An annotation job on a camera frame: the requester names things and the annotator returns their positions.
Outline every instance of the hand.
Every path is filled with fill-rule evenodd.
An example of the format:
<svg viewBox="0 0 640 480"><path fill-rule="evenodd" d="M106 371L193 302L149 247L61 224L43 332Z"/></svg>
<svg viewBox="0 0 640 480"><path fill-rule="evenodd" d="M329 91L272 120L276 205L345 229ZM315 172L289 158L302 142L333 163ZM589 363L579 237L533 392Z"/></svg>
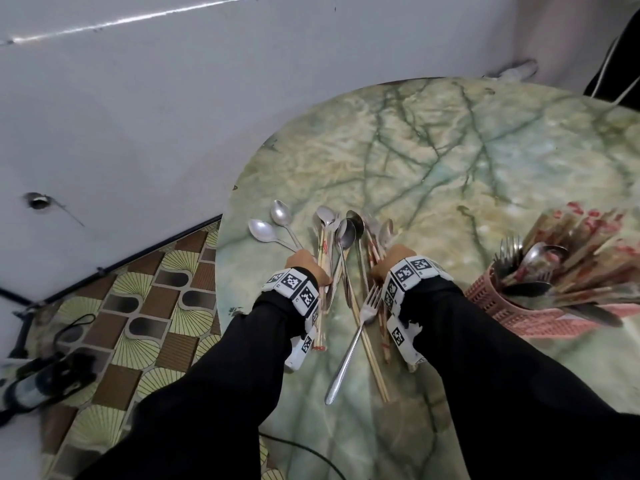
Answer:
<svg viewBox="0 0 640 480"><path fill-rule="evenodd" d="M371 268L371 276L376 282L382 284L385 282L389 269L393 268L393 266L404 258L411 256L416 256L414 250L409 249L404 244L394 244L391 246L391 249L388 250L387 257Z"/></svg>
<svg viewBox="0 0 640 480"><path fill-rule="evenodd" d="M295 266L303 267L311 272L311 274L316 277L316 281L320 287L327 286L331 283L331 278L324 272L324 269L317 265L316 259L311 256L311 253L306 249L298 251L287 259L285 267Z"/></svg>

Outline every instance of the black sleeve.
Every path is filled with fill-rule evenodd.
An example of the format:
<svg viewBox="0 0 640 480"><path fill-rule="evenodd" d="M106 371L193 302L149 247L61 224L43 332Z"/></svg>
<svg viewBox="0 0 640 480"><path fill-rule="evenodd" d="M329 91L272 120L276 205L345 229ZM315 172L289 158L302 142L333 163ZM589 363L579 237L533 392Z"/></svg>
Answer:
<svg viewBox="0 0 640 480"><path fill-rule="evenodd" d="M442 377L471 478L640 478L640 417L613 411L452 282L421 281L399 318L422 326L413 346Z"/></svg>
<svg viewBox="0 0 640 480"><path fill-rule="evenodd" d="M130 434L77 479L188 479L230 464L236 478L260 478L258 426L278 403L291 338L302 333L290 300L262 293L182 379L140 402Z"/></svg>

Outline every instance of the marble table top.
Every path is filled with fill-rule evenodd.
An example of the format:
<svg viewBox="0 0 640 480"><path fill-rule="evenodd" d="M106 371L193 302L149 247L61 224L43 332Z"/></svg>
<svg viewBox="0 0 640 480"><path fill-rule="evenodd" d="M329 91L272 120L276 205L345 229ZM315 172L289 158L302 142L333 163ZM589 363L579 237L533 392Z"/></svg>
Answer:
<svg viewBox="0 0 640 480"><path fill-rule="evenodd" d="M365 209L393 218L399 242L466 286L501 237L526 233L542 209L569 200L613 205L636 195L639 176L640 115L558 89L423 79L338 96L271 136L238 178L218 242L222 327L233 311L251 310L261 284L289 255L247 231L250 218L269 221L274 199L295 213L293 228L309 250L318 205ZM638 213L627 227L640 228ZM278 233L289 239L284 229ZM428 363L410 374L397 354L390 365L380 361L393 398L382 404L358 347L338 400L324 405L355 331L344 296L336 300L328 351L314 351L285 376L263 430L322 452L350 479L467 478L442 382ZM640 413L639 320L535 345L617 410ZM336 478L305 451L273 443L269 450L290 479Z"/></svg>

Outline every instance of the person's left hand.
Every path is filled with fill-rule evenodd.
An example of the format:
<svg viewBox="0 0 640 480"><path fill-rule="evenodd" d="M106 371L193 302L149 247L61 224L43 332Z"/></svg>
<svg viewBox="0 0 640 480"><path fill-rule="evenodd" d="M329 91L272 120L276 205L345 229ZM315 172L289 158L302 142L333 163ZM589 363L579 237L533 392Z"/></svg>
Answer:
<svg viewBox="0 0 640 480"><path fill-rule="evenodd" d="M295 267L300 266L311 272L316 277L316 281L318 282L318 286L327 286L331 284L331 278L324 272L318 264L311 253L306 250L300 250L296 252L293 256L290 256L287 259L287 263L285 267Z"/></svg>

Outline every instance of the utensil holder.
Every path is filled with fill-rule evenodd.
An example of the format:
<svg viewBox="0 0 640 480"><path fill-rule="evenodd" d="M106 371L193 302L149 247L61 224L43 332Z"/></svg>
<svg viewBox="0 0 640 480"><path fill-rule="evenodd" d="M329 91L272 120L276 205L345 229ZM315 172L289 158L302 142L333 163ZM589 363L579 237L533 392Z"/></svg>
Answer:
<svg viewBox="0 0 640 480"><path fill-rule="evenodd" d="M587 320L565 318L566 313L558 308L527 310L514 305L495 290L493 279L493 268L490 266L469 286L465 296L498 323L521 337L571 339L599 327L596 323ZM640 313L640 305L633 303L602 305L602 307L620 318Z"/></svg>

